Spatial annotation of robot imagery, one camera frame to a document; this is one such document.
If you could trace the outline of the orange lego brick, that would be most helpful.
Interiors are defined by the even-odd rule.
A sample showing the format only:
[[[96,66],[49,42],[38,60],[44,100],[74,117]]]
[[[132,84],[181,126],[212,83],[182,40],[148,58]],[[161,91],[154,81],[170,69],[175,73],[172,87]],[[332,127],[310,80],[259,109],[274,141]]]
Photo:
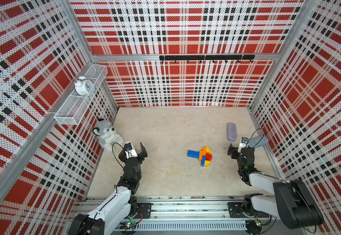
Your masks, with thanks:
[[[199,161],[201,161],[201,158],[202,158],[203,155],[206,155],[206,153],[203,150],[201,150],[199,152],[199,159],[198,159]]]

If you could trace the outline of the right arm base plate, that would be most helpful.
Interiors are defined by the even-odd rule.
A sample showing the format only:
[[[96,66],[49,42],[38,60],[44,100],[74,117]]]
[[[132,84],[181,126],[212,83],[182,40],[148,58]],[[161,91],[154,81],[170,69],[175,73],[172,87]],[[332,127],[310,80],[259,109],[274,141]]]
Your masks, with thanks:
[[[228,212],[231,218],[270,218],[268,213],[248,210],[242,202],[229,202]]]

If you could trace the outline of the blue square lego brick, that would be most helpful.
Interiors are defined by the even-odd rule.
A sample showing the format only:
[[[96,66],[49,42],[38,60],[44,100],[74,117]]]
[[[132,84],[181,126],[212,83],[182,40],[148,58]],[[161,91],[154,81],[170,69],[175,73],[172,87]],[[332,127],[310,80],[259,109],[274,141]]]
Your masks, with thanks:
[[[199,159],[200,152],[199,151],[188,150],[187,156],[190,157],[190,158]]]

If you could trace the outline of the blue long lego brick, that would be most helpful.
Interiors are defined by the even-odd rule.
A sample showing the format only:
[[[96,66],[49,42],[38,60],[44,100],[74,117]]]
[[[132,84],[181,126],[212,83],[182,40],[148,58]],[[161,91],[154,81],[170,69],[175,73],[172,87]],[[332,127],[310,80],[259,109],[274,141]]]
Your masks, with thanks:
[[[203,155],[202,158],[201,158],[201,166],[205,167],[205,163],[206,163],[206,156]]]

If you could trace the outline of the yellow lego brick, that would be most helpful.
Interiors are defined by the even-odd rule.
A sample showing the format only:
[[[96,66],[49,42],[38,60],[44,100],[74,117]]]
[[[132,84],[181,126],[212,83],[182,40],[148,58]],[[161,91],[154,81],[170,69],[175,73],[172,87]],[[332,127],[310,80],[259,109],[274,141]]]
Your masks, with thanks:
[[[210,164],[211,164],[210,161],[205,160],[205,161],[203,161],[203,162],[201,163],[201,166],[203,166],[203,167],[208,167]]]
[[[212,151],[208,147],[203,147],[203,151],[207,154],[211,154]]]

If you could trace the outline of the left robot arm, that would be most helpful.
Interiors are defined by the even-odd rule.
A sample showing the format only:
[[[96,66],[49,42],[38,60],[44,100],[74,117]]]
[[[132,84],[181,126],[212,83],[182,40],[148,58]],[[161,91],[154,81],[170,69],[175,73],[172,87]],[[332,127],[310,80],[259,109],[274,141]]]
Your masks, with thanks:
[[[140,144],[141,152],[136,152],[131,142],[122,147],[118,158],[124,163],[113,193],[88,214],[78,214],[72,221],[69,235],[109,235],[125,218],[131,219],[138,209],[137,192],[142,178],[141,164],[148,156],[146,148]]]

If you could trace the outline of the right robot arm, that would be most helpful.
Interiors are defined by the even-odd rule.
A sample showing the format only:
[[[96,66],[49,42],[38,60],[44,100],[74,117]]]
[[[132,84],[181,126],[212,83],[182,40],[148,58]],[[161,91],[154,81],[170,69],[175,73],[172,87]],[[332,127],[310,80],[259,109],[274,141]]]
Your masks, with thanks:
[[[323,214],[304,182],[279,179],[257,170],[254,147],[229,145],[228,155],[237,160],[239,177],[246,185],[271,194],[245,195],[239,212],[246,216],[264,212],[279,218],[289,229],[316,227],[324,223]]]

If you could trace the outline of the red square lego brick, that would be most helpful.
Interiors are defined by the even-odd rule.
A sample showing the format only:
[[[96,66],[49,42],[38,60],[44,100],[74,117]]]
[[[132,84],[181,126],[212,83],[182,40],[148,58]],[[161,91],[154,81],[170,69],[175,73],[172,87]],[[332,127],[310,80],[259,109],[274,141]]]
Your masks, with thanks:
[[[205,160],[211,161],[212,158],[213,158],[213,157],[212,157],[212,154],[206,153],[206,155],[205,155]]]

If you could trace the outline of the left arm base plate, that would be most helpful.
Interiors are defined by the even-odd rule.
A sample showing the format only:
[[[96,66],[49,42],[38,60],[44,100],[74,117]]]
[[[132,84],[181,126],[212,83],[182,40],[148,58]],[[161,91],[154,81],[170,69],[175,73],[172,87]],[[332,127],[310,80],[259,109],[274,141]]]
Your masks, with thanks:
[[[151,217],[152,203],[138,203],[134,219],[149,219]]]

